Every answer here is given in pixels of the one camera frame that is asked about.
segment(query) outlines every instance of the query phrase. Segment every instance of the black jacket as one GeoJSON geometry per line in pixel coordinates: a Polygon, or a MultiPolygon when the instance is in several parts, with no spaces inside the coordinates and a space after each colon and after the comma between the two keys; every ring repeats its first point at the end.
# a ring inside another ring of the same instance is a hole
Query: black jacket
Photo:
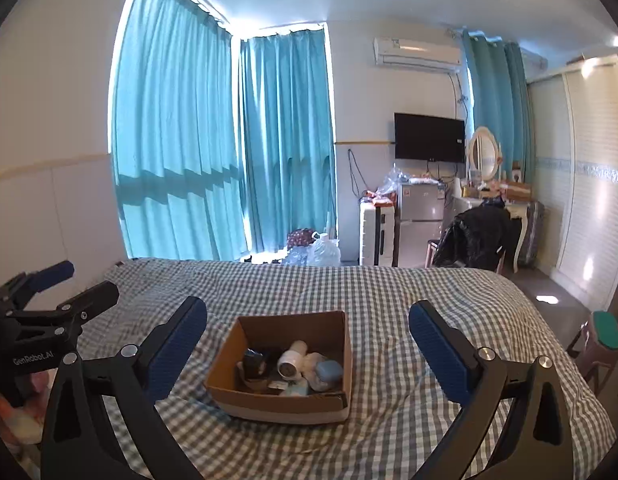
{"type": "Polygon", "coordinates": [[[506,209],[482,204],[457,215],[433,257],[435,267],[460,261],[474,269],[496,270],[500,248],[507,246],[512,222],[506,209]]]}

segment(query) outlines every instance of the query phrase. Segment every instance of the television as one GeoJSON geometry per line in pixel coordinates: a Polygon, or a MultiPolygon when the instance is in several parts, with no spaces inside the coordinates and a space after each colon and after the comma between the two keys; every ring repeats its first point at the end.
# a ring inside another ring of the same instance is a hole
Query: television
{"type": "Polygon", "coordinates": [[[395,158],[431,162],[465,161],[465,121],[394,114],[395,158]]]}

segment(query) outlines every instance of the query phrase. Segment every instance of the bed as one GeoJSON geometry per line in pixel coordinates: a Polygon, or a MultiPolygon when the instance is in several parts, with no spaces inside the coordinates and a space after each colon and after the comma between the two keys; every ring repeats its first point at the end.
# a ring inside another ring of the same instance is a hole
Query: bed
{"type": "MultiPolygon", "coordinates": [[[[615,440],[607,413],[534,306],[512,282],[475,269],[288,267],[231,262],[132,260],[102,277],[116,283],[118,305],[84,326],[83,358],[140,343],[187,296],[207,303],[207,330],[158,412],[205,479],[411,478],[459,406],[445,399],[407,328],[407,311],[428,299],[475,346],[509,360],[553,359],[570,412],[574,478],[587,478],[615,440]],[[203,380],[238,315],[344,310],[353,349],[349,419],[283,426],[231,418],[203,380]]],[[[130,466],[148,475],[118,408],[107,410],[130,466]]],[[[501,402],[467,475],[486,465],[506,418],[501,402]]]]}

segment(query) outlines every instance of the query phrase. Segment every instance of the white bottle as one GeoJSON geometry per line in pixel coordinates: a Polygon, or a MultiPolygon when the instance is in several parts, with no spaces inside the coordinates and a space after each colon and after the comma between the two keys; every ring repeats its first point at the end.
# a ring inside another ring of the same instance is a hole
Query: white bottle
{"type": "Polygon", "coordinates": [[[313,267],[338,267],[340,265],[340,249],[329,240],[328,233],[321,233],[320,239],[309,247],[307,265],[313,267]]]}

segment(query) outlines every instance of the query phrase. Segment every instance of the floor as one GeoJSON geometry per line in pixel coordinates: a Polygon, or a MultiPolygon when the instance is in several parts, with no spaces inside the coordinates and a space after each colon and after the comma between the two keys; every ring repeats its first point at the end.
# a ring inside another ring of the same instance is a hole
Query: floor
{"type": "MultiPolygon", "coordinates": [[[[566,348],[578,333],[580,325],[588,318],[590,311],[537,269],[520,269],[516,274],[506,271],[504,275],[531,300],[563,348],[566,348]],[[558,304],[538,301],[537,296],[555,296],[558,304]]],[[[598,400],[607,410],[618,433],[618,363],[598,400]]]]}

